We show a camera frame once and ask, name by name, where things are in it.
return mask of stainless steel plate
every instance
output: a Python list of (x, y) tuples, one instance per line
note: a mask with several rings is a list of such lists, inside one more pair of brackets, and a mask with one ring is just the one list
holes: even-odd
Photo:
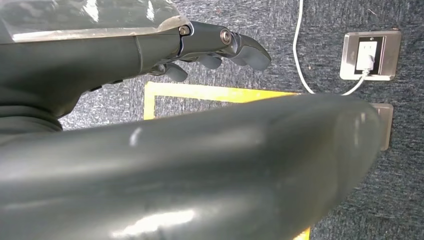
[(372, 103), (381, 119), (381, 150), (389, 149), (390, 134), (392, 132), (393, 105), (386, 103)]
[(350, 32), (344, 36), (340, 77), (344, 80), (358, 80), (361, 74), (356, 72), (360, 39), (383, 37), (379, 59), (378, 74), (371, 74), (365, 80), (390, 81), (395, 78), (401, 48), (400, 31)]

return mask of yellow tape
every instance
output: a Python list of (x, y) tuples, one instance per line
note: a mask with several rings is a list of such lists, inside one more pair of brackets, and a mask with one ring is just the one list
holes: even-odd
[[(229, 103), (248, 103), (257, 100), (297, 95), (293, 92), (267, 91), (221, 86), (204, 86), (149, 81), (144, 87), (144, 120), (155, 118), (155, 97), (176, 97)], [(310, 229), (294, 240), (309, 240)]]
[(295, 237), (294, 240), (309, 240), (311, 229), (302, 232), (299, 236)]

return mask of metal screw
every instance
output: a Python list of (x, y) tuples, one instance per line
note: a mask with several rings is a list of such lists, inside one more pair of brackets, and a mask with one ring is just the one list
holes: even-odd
[(189, 28), (189, 26), (186, 26), (186, 25), (180, 26), (179, 27), (179, 34), (181, 36), (187, 36), (187, 35), (189, 35), (190, 34), (190, 28)]
[(221, 31), (221, 40), (225, 45), (229, 45), (233, 39), (231, 32), (228, 29), (223, 29)]

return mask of plastic wrap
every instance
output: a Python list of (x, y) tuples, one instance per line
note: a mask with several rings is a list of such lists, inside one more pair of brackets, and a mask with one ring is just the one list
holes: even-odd
[(17, 43), (147, 35), (189, 22), (171, 0), (2, 0), (0, 19)]

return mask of wall socket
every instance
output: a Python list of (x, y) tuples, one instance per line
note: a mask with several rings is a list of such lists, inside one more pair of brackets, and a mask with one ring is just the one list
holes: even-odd
[(350, 32), (344, 36), (340, 77), (359, 80), (362, 76), (360, 56), (374, 57), (374, 69), (365, 80), (390, 81), (395, 78), (401, 48), (400, 31)]

